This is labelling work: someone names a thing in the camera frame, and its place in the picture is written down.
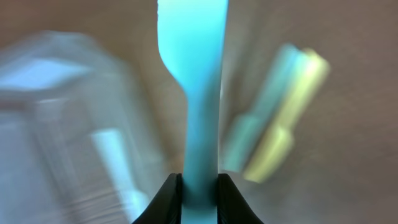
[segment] light blue spatula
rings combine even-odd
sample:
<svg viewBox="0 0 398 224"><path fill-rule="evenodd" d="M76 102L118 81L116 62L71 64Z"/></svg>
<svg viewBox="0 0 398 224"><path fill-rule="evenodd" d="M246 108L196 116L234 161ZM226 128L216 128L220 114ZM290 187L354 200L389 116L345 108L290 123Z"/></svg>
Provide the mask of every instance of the light blue spatula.
<svg viewBox="0 0 398 224"><path fill-rule="evenodd" d="M221 58L227 0L158 0L158 45L188 102L182 223L216 223Z"/></svg>

